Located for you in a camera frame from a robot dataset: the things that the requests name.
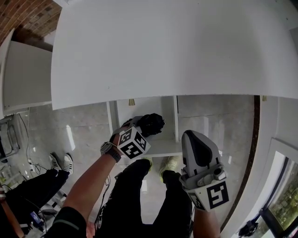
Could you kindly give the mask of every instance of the leg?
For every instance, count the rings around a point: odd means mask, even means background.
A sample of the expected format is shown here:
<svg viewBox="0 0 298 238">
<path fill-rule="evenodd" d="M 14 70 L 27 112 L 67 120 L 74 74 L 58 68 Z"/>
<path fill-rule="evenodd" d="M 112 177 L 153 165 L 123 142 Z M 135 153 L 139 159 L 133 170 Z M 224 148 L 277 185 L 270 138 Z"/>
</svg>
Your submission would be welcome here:
<svg viewBox="0 0 298 238">
<path fill-rule="evenodd" d="M 34 204 L 38 204 L 41 199 L 47 196 L 49 188 L 53 186 L 58 171 L 55 169 L 48 170 L 33 179 L 24 181 L 15 189 L 8 191 L 8 198 L 25 197 Z"/>
<path fill-rule="evenodd" d="M 7 203 L 20 224 L 32 221 L 31 212 L 39 213 L 40 201 L 47 196 L 57 173 L 55 169 L 48 170 L 45 174 L 25 181 L 7 192 Z"/>
<path fill-rule="evenodd" d="M 140 159 L 128 166 L 118 177 L 100 217 L 96 237 L 133 237 L 142 229 L 140 189 L 151 163 Z"/>
<path fill-rule="evenodd" d="M 188 237 L 192 204 L 179 181 L 180 174 L 166 170 L 162 177 L 167 192 L 162 208 L 154 221 L 154 230 L 160 237 Z"/>
<path fill-rule="evenodd" d="M 68 179 L 69 172 L 64 170 L 59 170 L 57 177 L 53 179 L 53 182 L 50 187 L 48 187 L 48 193 L 44 194 L 44 197 L 40 198 L 37 205 L 43 207 L 65 184 Z"/>
</svg>

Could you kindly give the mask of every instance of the white shelf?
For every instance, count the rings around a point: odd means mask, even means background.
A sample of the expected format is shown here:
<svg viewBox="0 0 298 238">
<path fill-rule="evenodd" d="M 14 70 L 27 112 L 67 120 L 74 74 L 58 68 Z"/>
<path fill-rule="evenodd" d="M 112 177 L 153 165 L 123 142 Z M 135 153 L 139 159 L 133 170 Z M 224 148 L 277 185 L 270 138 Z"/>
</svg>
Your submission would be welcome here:
<svg viewBox="0 0 298 238">
<path fill-rule="evenodd" d="M 107 102 L 108 120 L 111 134 L 128 119 L 135 116 L 156 113 L 164 119 L 162 132 L 146 138 L 151 148 L 146 156 L 164 157 L 182 155 L 178 140 L 177 96 L 149 97 L 135 99 L 135 105 L 129 106 L 129 100 Z"/>
</svg>

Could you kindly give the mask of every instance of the person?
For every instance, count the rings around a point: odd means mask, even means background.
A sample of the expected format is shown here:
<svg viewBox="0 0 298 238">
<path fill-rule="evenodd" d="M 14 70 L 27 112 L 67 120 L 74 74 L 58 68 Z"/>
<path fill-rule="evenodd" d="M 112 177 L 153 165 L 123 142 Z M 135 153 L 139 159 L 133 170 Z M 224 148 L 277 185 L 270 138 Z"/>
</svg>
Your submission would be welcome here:
<svg viewBox="0 0 298 238">
<path fill-rule="evenodd" d="M 6 194 L 0 185 L 0 230 L 6 231 L 6 237 L 23 237 L 29 232 L 32 222 L 31 213 L 40 213 L 43 207 L 65 184 L 73 174 L 73 160 L 65 154 L 63 169 L 58 164 L 55 153 L 49 155 L 51 169 L 33 179 L 22 182 Z"/>
<path fill-rule="evenodd" d="M 121 158 L 116 147 L 118 140 L 118 134 L 113 136 L 110 140 L 112 147 L 106 149 L 74 184 L 46 238 L 86 237 L 89 215 L 108 175 Z M 179 182 L 180 174 L 173 171 L 176 160 L 169 158 L 161 170 L 161 180 L 167 187 L 166 198 L 152 225 L 142 223 L 140 206 L 142 180 L 152 167 L 152 161 L 147 158 L 135 161 L 118 176 L 111 196 L 100 212 L 100 227 L 95 238 L 189 237 L 192 206 Z M 193 231 L 195 238 L 220 237 L 215 214 L 196 210 Z"/>
</svg>

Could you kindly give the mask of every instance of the black and white sneaker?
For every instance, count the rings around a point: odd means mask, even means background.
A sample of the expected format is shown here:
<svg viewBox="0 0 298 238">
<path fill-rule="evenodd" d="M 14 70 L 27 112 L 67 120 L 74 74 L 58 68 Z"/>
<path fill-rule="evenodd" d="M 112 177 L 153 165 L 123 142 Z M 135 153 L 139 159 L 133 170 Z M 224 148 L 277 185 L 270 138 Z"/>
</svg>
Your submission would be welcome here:
<svg viewBox="0 0 298 238">
<path fill-rule="evenodd" d="M 59 166 L 56 157 L 53 154 L 49 154 L 49 158 L 51 160 L 51 169 L 55 169 L 57 171 L 62 170 L 61 167 Z"/>
<path fill-rule="evenodd" d="M 69 172 L 69 174 L 74 173 L 74 162 L 73 159 L 71 158 L 69 153 L 66 153 L 64 155 L 64 171 Z"/>
</svg>

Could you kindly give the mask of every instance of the cable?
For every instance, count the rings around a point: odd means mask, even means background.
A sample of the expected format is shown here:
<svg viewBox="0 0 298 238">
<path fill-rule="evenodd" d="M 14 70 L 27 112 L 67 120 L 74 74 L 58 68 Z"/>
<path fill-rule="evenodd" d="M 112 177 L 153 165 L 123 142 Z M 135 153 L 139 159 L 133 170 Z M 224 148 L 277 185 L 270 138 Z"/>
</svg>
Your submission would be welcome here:
<svg viewBox="0 0 298 238">
<path fill-rule="evenodd" d="M 8 187 L 9 188 L 9 190 L 12 190 L 11 189 L 11 187 L 10 186 L 8 186 L 8 185 L 6 185 L 6 184 L 4 184 L 4 185 L 2 185 L 2 186 L 6 186 L 6 187 Z M 21 195 L 19 195 L 21 198 L 23 198 L 23 199 L 25 199 L 26 201 L 28 201 L 29 203 L 31 203 L 33 206 L 35 206 L 35 207 L 37 207 L 38 208 L 38 210 L 41 212 L 41 214 L 43 215 L 43 218 L 44 218 L 44 220 L 45 220 L 45 228 L 46 228 L 46 233 L 47 233 L 47 222 L 46 222 L 46 219 L 45 219 L 45 214 L 42 212 L 42 210 L 37 206 L 37 205 L 35 205 L 33 202 L 31 202 L 31 201 L 29 201 L 27 198 L 25 198 L 25 197 L 23 197 L 23 196 L 21 196 Z"/>
<path fill-rule="evenodd" d="M 96 219 L 95 219 L 95 222 L 94 222 L 95 232 L 96 232 L 97 229 L 98 229 L 98 222 L 99 222 L 100 214 L 101 214 L 101 211 L 102 211 L 102 204 L 103 204 L 104 197 L 105 197 L 105 195 L 106 195 L 106 192 L 107 192 L 108 188 L 109 188 L 110 185 L 111 185 L 111 177 L 110 177 L 110 175 L 108 175 L 108 177 L 107 177 L 107 179 L 106 179 L 106 181 L 105 181 L 105 184 L 106 184 L 107 188 L 106 188 L 106 190 L 105 190 L 104 193 L 103 193 L 103 196 L 102 196 L 102 203 L 101 203 L 101 206 L 100 206 L 100 208 L 99 208 L 98 214 L 97 214 Z"/>
<path fill-rule="evenodd" d="M 33 164 L 33 163 L 30 163 L 29 162 L 29 159 L 30 159 L 30 143 L 29 143 L 29 128 L 30 128 L 30 108 L 29 108 L 29 117 L 28 117 L 28 129 L 26 127 L 26 124 L 22 118 L 22 116 L 19 114 L 19 117 L 20 119 L 22 120 L 23 124 L 24 124 L 24 127 L 25 127 L 25 130 L 26 130 L 26 134 L 27 134 L 27 138 L 28 138 L 28 143 L 27 143 L 27 148 L 26 148 L 26 158 L 27 158 L 27 161 L 30 165 L 33 165 L 35 166 L 35 173 L 40 175 L 41 173 L 41 169 L 44 169 L 44 170 L 47 170 L 46 168 L 42 167 L 40 164 Z"/>
</svg>

